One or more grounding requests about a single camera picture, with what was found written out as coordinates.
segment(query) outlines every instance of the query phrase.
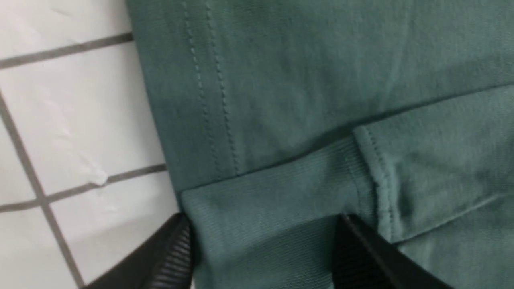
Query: white tiled surface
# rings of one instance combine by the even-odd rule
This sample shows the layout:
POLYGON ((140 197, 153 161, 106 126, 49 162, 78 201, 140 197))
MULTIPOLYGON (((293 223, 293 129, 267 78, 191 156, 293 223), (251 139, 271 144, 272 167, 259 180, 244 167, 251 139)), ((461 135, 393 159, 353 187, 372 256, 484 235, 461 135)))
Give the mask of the white tiled surface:
POLYGON ((0 59, 130 30, 124 0, 0 1, 0 59))
POLYGON ((84 281, 121 261, 177 211, 170 191, 168 174, 162 172, 52 205, 84 281))
POLYGON ((47 194, 164 162, 133 42, 0 71, 47 194))
POLYGON ((0 236, 1 288, 75 287, 40 208, 0 214, 0 236))
MULTIPOLYGON (((124 2, 0 0, 0 61, 129 32, 124 2)), ((134 43, 0 69, 0 97, 46 195, 164 162, 134 43)), ((52 203, 74 279, 41 209, 5 206, 35 193, 1 122, 0 183, 0 288, 76 289, 178 210, 166 172, 52 203)))
POLYGON ((11 139, 0 120, 0 205, 35 198, 11 139))

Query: green fabric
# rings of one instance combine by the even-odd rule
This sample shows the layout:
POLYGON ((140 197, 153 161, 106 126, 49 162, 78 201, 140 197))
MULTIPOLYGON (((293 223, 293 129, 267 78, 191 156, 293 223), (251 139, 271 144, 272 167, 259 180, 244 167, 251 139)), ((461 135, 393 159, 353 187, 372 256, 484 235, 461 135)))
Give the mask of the green fabric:
POLYGON ((197 289, 330 288, 360 215, 456 288, 514 284, 514 2, 129 0, 197 289))

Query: stitching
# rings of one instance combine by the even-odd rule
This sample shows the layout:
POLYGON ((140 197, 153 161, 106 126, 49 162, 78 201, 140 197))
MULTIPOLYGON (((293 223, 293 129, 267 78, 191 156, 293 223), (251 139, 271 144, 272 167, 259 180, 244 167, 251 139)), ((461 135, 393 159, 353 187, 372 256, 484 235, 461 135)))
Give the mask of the stitching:
POLYGON ((237 156, 235 153, 234 136, 232 135, 232 129, 230 126, 230 119, 229 119, 229 112, 228 112, 228 108, 227 108, 227 91, 225 89, 223 72, 222 72, 220 61, 219 61, 219 53, 218 53, 217 47, 216 47, 216 40, 215 40, 216 34, 214 31, 214 26, 212 24, 212 10, 211 10, 211 7, 209 6, 209 3, 207 2, 207 0, 205 1, 205 8, 206 8, 206 13, 207 13, 207 26, 209 27, 209 31, 211 33, 211 46, 212 46, 212 52, 214 53, 214 59, 216 62, 216 72, 218 74, 219 87, 222 92, 222 104, 223 104, 223 114, 224 114, 224 118, 225 118, 225 128, 227 129, 228 142, 229 142, 229 146, 230 146, 230 151, 232 153, 232 159, 234 161, 234 171, 235 171, 236 175, 239 175, 240 174, 239 162, 237 160, 237 156))
POLYGON ((392 202, 392 199, 391 199, 391 181, 390 181, 390 176, 389 176, 389 173, 386 169, 386 163, 385 161, 383 160, 382 158, 382 155, 380 154, 379 150, 378 150, 378 145, 377 145, 377 141, 375 139, 375 137, 371 134, 371 132, 368 130, 368 128, 364 127, 364 131, 366 131, 367 135, 368 135, 368 138, 370 139, 370 142, 371 144, 373 145, 373 150, 375 152, 375 155, 377 156, 378 158, 378 162, 381 166, 381 169, 384 173, 384 178, 385 178, 385 188, 386 188, 386 193, 388 195, 388 211, 389 211, 389 226, 390 226, 390 229, 389 229, 389 240, 392 242, 393 241, 393 210, 391 208, 393 202, 392 202))
POLYGON ((361 199, 360 199, 362 193, 360 191, 359 186, 357 185, 357 179, 355 178, 355 174, 353 173, 353 168, 351 168, 349 165, 348 158, 346 156, 346 152, 343 152, 343 160, 344 160, 344 163, 346 164, 348 172, 350 173, 350 178, 353 181, 354 187, 357 190, 357 215, 362 216, 362 209, 361 209, 362 205, 361 205, 361 199))
POLYGON ((214 167, 216 169, 217 178, 221 178, 221 172, 219 169, 219 162, 216 157, 216 150, 214 148, 214 135, 212 133, 212 124, 209 120, 209 111, 207 110, 207 100, 205 98, 204 85, 201 80, 201 72, 200 65, 198 64, 198 59, 196 58, 194 40, 193 40, 193 31, 191 29, 191 24, 189 22, 189 12, 186 0, 182 1, 182 6, 184 8, 184 23, 186 24, 186 30, 189 37, 189 50, 191 51, 191 56, 193 58, 193 63, 196 71, 196 78, 198 80, 198 89, 199 89, 199 97, 201 102, 202 115, 204 119, 204 126, 207 132, 207 138, 209 139, 209 145, 211 148, 212 160, 214 162, 214 167))

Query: ribbed hem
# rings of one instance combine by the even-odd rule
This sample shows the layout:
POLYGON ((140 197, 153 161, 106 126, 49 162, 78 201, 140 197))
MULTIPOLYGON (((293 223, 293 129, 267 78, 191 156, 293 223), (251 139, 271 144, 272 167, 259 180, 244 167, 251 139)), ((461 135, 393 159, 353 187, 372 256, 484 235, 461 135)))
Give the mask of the ribbed hem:
POLYGON ((362 156, 359 145, 352 135, 341 140, 341 150, 347 165, 348 173, 351 175, 358 193, 357 214, 368 225, 376 228, 378 224, 376 208, 377 200, 374 190, 373 179, 369 167, 362 156))

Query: grout line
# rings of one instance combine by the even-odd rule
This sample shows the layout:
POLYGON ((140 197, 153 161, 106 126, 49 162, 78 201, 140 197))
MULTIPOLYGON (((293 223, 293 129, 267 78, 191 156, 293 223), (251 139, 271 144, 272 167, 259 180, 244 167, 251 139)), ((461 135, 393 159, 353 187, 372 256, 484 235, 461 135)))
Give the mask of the grout line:
POLYGON ((117 175, 112 175, 109 178, 107 178, 107 181, 103 185, 87 183, 82 186, 78 186, 78 187, 75 187, 72 189, 68 189, 65 191, 61 191, 61 192, 52 194, 52 195, 48 196, 48 201, 50 203, 57 202, 57 201, 65 199, 65 198, 80 195, 80 194, 85 193, 90 190, 104 188, 108 185, 122 182, 124 180, 136 178, 136 177, 140 177, 140 176, 145 176, 145 175, 149 175, 149 174, 153 174, 153 173, 164 172, 166 170, 167 170, 166 165, 160 164, 160 165, 155 165, 155 166, 150 166, 150 167, 146 167, 146 168, 141 168, 141 169, 137 169, 137 170, 133 170, 133 171, 120 173, 117 175))
POLYGON ((16 67, 24 64, 34 63, 43 60, 49 60, 53 58, 58 58, 61 56, 86 52, 93 49, 99 49, 103 47, 108 47, 116 44, 122 44, 125 42, 130 42, 134 40, 132 33, 124 33, 116 36, 101 38, 85 43, 74 44, 65 47, 59 47, 47 51, 40 51, 32 54, 15 56, 11 58, 6 58, 0 60, 0 69, 6 69, 11 67, 16 67))
MULTIPOLYGON (((160 165, 150 166, 150 167, 141 168, 141 169, 137 169, 137 170, 133 170, 133 171, 128 171, 128 172, 110 176, 109 178, 107 178, 107 181, 105 182, 105 184, 103 184, 101 186, 92 184, 92 183, 88 183, 85 185, 81 185, 78 187, 74 187, 74 188, 71 188, 68 190, 64 190, 64 191, 49 195, 46 198, 48 199, 49 203, 53 203, 53 202, 57 202, 57 201, 60 201, 60 200, 63 200, 63 199, 66 199, 66 198, 69 198, 72 196, 86 193, 90 190, 104 188, 108 185, 122 182, 124 180, 129 180, 132 178, 145 176, 145 175, 149 175, 149 174, 153 174, 153 173, 165 172, 166 170, 167 170, 166 165, 160 164, 160 165)), ((23 210, 32 209, 32 208, 35 208, 38 206, 39 206, 39 203, 37 200, 0 205, 0 213, 23 211, 23 210)))
POLYGON ((38 177, 36 175, 34 167, 32 166, 32 163, 30 162, 30 158, 27 154, 27 151, 25 150, 25 146, 23 145, 21 136, 20 136, 18 130, 16 129, 16 126, 14 124, 12 116, 7 108, 7 105, 4 101, 1 93, 0 93, 0 118, 4 122, 7 132, 9 133, 9 136, 11 137, 11 140, 16 149, 18 158, 20 159, 23 169, 25 170, 25 174, 27 175, 27 177, 30 181, 30 185, 36 195, 35 201, 38 204, 40 204, 40 206, 41 206, 43 215, 45 216, 45 218, 48 222, 48 225, 50 226, 53 236, 55 237, 55 239, 57 241, 59 249, 61 250, 64 260, 66 261, 66 264, 68 265, 68 269, 70 270, 70 273, 71 273, 73 279, 75 280, 77 287, 82 288, 84 286, 84 279, 82 279, 82 276, 80 275, 77 264, 75 263, 75 260, 73 259, 73 256, 71 254, 71 250, 69 249, 69 246, 66 243, 66 240, 64 239, 64 236, 59 228, 59 225, 57 224, 56 217, 53 214, 52 209, 50 207, 50 202, 48 201, 48 199, 45 196, 43 188, 41 187, 41 183, 38 180, 38 177))
POLYGON ((16 212, 39 207, 38 200, 31 200, 20 203, 13 203, 7 205, 0 205, 0 213, 16 212))

